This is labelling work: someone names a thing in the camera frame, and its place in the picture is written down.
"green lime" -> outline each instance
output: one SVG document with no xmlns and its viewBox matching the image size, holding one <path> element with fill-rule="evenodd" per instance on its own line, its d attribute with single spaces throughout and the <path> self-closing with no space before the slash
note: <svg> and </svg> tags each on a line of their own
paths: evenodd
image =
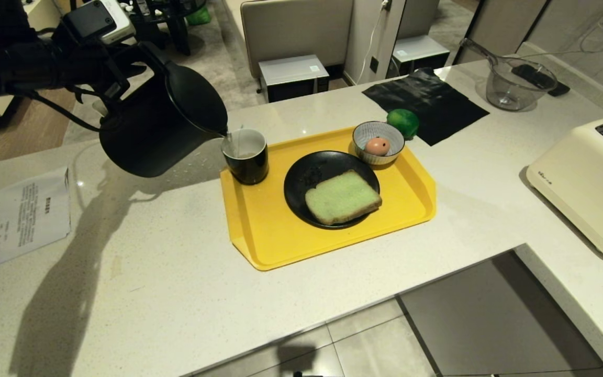
<svg viewBox="0 0 603 377">
<path fill-rule="evenodd" d="M 414 138 L 420 126 L 420 121 L 416 114 L 406 109 L 395 109 L 389 112 L 387 114 L 387 122 L 390 126 L 399 129 L 401 135 L 404 136 L 404 140 Z"/>
</svg>

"black plate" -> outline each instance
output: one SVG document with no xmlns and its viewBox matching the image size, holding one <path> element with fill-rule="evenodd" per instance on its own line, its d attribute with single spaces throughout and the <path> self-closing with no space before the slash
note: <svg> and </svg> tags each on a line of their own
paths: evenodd
<svg viewBox="0 0 603 377">
<path fill-rule="evenodd" d="M 345 173 L 349 169 L 355 170 L 377 193 L 381 192 L 378 178 L 376 178 L 376 174 L 369 165 L 348 153 L 323 150 L 299 158 L 297 162 L 292 164 L 290 170 L 287 170 L 283 183 L 287 206 L 299 219 L 316 227 L 342 229 L 358 224 L 366 219 L 369 214 L 367 213 L 345 223 L 325 225 L 319 222 L 306 206 L 306 191 L 313 189 L 316 184 L 322 181 L 327 181 L 327 179 Z"/>
</svg>

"toaster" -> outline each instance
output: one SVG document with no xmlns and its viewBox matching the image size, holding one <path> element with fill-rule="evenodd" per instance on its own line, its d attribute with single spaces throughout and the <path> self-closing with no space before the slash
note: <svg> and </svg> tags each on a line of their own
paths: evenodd
<svg viewBox="0 0 603 377">
<path fill-rule="evenodd" d="M 603 119 L 572 129 L 526 177 L 603 253 Z"/>
</svg>

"brown egg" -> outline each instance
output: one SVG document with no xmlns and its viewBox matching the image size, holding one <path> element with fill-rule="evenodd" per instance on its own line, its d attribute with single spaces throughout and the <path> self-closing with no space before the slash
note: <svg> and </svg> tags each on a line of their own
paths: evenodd
<svg viewBox="0 0 603 377">
<path fill-rule="evenodd" d="M 385 156 L 390 150 L 390 141 L 384 138 L 369 139 L 364 146 L 364 152 L 371 153 L 374 156 Z"/>
</svg>

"small bowl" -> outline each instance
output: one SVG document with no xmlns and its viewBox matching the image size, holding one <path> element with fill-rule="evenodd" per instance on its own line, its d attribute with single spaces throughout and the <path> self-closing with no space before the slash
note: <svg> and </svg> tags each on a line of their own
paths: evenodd
<svg viewBox="0 0 603 377">
<path fill-rule="evenodd" d="M 390 150 L 385 156 L 376 156 L 364 151 L 367 141 L 373 138 L 385 138 L 390 141 Z M 404 149 L 404 136 L 399 129 L 382 121 L 368 121 L 355 127 L 352 132 L 352 142 L 355 144 L 355 154 L 370 165 L 385 165 L 394 161 Z"/>
</svg>

